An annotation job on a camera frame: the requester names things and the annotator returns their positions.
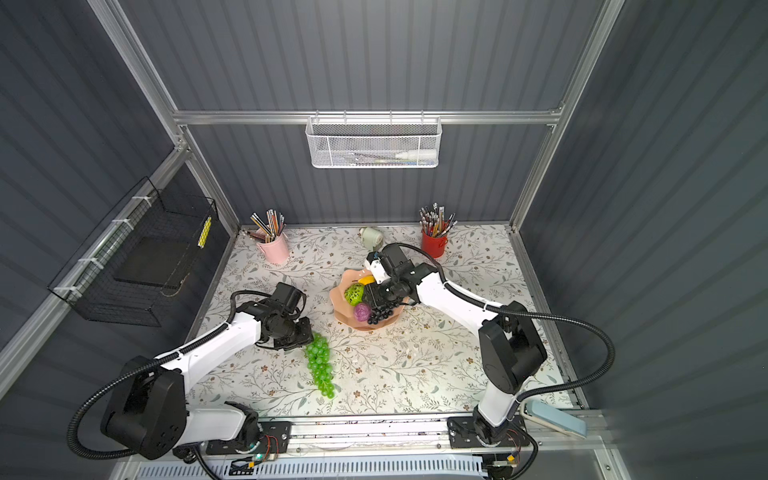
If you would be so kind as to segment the pink faceted fruit bowl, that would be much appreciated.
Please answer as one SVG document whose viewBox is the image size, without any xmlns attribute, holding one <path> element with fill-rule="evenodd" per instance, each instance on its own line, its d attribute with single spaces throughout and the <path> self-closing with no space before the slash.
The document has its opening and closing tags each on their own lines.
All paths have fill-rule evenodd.
<svg viewBox="0 0 768 480">
<path fill-rule="evenodd" d="M 386 300 L 368 270 L 345 270 L 330 291 L 334 317 L 357 330 L 371 331 L 394 323 L 406 304 Z"/>
</svg>

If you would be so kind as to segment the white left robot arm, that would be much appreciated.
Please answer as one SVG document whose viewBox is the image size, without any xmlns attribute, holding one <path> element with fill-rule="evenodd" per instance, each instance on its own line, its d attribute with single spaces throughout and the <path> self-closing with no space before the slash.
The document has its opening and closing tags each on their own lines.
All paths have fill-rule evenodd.
<svg viewBox="0 0 768 480">
<path fill-rule="evenodd" d="M 251 408 L 237 402 L 187 403 L 193 386 L 248 347 L 290 351 L 312 342 L 301 290 L 278 283 L 270 294 L 246 294 L 249 301 L 232 302 L 228 318 L 214 330 L 153 359 L 128 362 L 123 371 L 129 377 L 110 395 L 102 433 L 149 460 L 210 441 L 244 452 L 259 448 L 263 433 Z"/>
</svg>

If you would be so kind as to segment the green grape bunch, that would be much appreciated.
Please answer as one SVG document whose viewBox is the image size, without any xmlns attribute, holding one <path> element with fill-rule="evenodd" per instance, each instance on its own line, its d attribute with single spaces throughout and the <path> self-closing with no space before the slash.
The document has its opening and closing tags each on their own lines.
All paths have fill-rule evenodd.
<svg viewBox="0 0 768 480">
<path fill-rule="evenodd" d="M 304 353 L 314 385 L 322 396 L 329 399 L 333 398 L 335 396 L 334 374 L 330 364 L 328 340 L 322 335 L 316 335 L 313 341 L 304 348 Z"/>
</svg>

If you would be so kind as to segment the green custard apple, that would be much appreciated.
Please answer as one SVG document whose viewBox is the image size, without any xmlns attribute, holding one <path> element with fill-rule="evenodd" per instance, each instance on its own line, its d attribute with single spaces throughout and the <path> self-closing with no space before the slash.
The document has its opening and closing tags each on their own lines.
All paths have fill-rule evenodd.
<svg viewBox="0 0 768 480">
<path fill-rule="evenodd" d="M 364 301 L 365 286 L 359 282 L 353 283 L 344 291 L 343 297 L 349 305 L 355 307 Z"/>
</svg>

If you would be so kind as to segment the dark purple grape bunch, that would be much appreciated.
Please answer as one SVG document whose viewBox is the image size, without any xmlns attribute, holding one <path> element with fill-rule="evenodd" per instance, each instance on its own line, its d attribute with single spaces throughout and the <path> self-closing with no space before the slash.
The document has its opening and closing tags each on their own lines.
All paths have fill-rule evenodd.
<svg viewBox="0 0 768 480">
<path fill-rule="evenodd" d="M 378 325 L 381 322 L 388 320 L 394 315 L 396 308 L 395 303 L 387 303 L 379 306 L 372 306 L 367 319 L 369 325 Z"/>
</svg>

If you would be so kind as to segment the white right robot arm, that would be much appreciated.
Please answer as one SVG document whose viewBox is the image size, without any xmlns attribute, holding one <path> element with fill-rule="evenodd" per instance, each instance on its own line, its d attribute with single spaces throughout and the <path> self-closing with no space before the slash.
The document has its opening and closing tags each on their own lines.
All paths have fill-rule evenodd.
<svg viewBox="0 0 768 480">
<path fill-rule="evenodd" d="M 524 383 L 548 358 L 528 310 L 458 286 L 436 259 L 414 245 L 390 243 L 368 254 L 365 266 L 384 299 L 434 308 L 475 336 L 487 385 L 473 411 L 474 428 L 484 442 L 494 442 L 515 416 Z"/>
</svg>

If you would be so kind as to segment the purple fig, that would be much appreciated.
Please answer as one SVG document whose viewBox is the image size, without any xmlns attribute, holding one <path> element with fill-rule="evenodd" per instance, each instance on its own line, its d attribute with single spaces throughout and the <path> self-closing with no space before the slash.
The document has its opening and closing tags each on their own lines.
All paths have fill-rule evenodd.
<svg viewBox="0 0 768 480">
<path fill-rule="evenodd" d="M 357 322 L 369 323 L 372 315 L 372 309 L 367 303 L 360 302 L 354 306 L 353 315 Z"/>
</svg>

